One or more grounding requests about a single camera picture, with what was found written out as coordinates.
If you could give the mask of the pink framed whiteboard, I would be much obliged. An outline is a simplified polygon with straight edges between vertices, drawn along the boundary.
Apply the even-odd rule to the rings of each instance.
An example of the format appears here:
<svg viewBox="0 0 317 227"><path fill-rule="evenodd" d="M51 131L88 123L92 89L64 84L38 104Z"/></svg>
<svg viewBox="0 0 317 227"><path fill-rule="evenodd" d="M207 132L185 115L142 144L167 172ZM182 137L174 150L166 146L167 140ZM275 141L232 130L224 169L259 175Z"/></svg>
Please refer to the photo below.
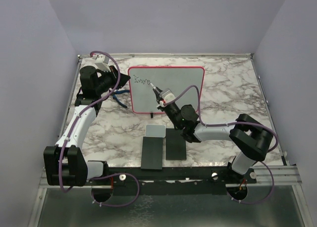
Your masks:
<svg viewBox="0 0 317 227"><path fill-rule="evenodd" d="M202 66L134 66L128 69L132 111L139 114L162 113L157 109L154 85L161 90L170 89L179 96L195 85L202 93L205 69Z"/></svg>

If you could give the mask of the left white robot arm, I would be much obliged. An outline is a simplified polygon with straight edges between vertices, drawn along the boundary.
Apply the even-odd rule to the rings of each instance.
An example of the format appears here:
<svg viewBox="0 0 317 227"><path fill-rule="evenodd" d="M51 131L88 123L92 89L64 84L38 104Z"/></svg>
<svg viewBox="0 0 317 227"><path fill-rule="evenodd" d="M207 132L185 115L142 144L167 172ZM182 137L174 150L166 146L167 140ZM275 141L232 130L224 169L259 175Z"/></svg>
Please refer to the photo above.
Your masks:
<svg viewBox="0 0 317 227"><path fill-rule="evenodd" d="M44 150L49 185L83 186L91 179L100 185L108 182L107 163L86 161L81 148L89 127L101 109L102 95L122 88L130 79L113 65L105 70L94 66L80 69L81 87L76 96L73 117L56 144Z"/></svg>

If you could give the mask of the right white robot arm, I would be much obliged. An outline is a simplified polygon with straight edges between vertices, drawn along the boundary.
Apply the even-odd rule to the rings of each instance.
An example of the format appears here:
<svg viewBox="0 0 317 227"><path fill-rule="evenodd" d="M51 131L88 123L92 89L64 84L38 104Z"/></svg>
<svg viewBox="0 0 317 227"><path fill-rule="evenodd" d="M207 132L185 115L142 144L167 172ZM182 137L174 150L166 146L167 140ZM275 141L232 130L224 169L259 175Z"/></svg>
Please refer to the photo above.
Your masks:
<svg viewBox="0 0 317 227"><path fill-rule="evenodd" d="M201 109L190 104L178 107L176 102L181 96L175 96L170 89L161 90L152 86L156 96L157 109L164 112L176 130L189 143L200 143L209 140L233 142L240 153L229 164L228 179L239 183L247 171L257 162L265 160L267 153L275 149L272 140L277 140L276 133L253 119L241 114L229 123L206 124L201 118Z"/></svg>

